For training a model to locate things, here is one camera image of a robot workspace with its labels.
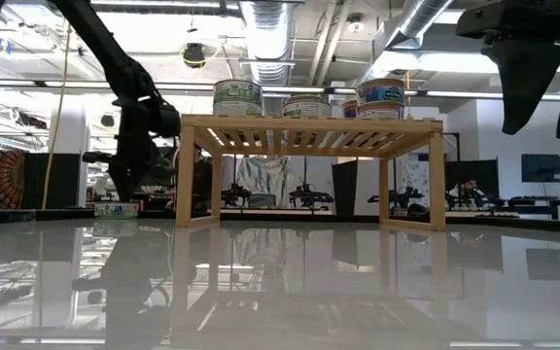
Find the reflective tabletop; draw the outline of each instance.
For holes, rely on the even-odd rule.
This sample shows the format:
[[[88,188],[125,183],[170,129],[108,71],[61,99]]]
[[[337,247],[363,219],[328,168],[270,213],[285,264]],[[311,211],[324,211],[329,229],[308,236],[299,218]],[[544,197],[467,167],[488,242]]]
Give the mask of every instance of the reflective tabletop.
[[[560,233],[0,225],[0,348],[560,349]]]

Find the can label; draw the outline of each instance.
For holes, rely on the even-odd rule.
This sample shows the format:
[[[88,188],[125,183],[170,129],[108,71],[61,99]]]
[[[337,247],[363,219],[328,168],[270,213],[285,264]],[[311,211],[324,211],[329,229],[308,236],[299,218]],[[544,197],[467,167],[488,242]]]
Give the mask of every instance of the can label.
[[[282,115],[285,117],[329,117],[332,115],[332,107],[321,102],[296,102],[282,107]]]
[[[358,117],[371,118],[371,119],[384,119],[384,120],[399,120],[401,119],[402,110],[403,108],[367,109],[367,110],[361,110]]]
[[[94,216],[103,219],[130,219],[137,217],[134,203],[94,203]]]
[[[213,102],[245,101],[262,105],[261,87],[248,82],[227,81],[215,84]]]
[[[360,104],[364,105],[369,102],[394,102],[403,104],[403,90],[398,87],[390,86],[370,86],[359,87],[358,95],[360,96]]]
[[[263,108],[245,101],[224,101],[213,104],[213,114],[216,116],[260,116]]]

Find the table leg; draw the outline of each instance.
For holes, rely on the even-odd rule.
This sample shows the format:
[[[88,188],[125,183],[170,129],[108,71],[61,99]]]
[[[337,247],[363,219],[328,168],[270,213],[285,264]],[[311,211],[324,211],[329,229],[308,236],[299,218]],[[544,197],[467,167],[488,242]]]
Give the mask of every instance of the table leg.
[[[388,198],[388,159],[379,160],[379,222],[390,219]]]
[[[222,155],[213,155],[213,188],[211,190],[211,216],[220,217],[222,211]]]
[[[188,228],[192,220],[193,126],[181,128],[179,180],[176,196],[176,227]]]
[[[444,139],[440,132],[433,132],[429,139],[429,202],[432,230],[446,227],[444,192]]]

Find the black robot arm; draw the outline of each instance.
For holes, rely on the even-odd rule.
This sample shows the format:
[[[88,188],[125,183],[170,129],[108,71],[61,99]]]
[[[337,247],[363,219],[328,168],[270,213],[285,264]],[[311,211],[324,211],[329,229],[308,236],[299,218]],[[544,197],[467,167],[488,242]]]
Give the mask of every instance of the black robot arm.
[[[121,201],[129,201],[145,175],[163,177],[169,171],[159,165],[161,155],[149,132],[160,137],[178,136],[179,113],[161,97],[144,67],[124,52],[88,0],[50,1],[101,63],[118,98],[114,105],[122,108],[116,154],[86,153],[84,161],[108,162]]]

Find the white wall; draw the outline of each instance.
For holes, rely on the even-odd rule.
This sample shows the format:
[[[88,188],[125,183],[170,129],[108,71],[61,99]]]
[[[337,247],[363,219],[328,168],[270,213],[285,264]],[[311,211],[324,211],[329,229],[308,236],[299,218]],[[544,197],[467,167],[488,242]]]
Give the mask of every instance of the white wall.
[[[560,155],[556,138],[559,102],[542,102],[529,123],[515,135],[503,127],[503,101],[476,101],[480,159],[498,159],[501,197],[543,195],[541,184],[522,183],[522,154]],[[545,184],[547,195],[560,196],[560,183]]]
[[[461,160],[478,160],[478,121],[476,100],[470,101],[448,114],[446,131],[460,134]]]

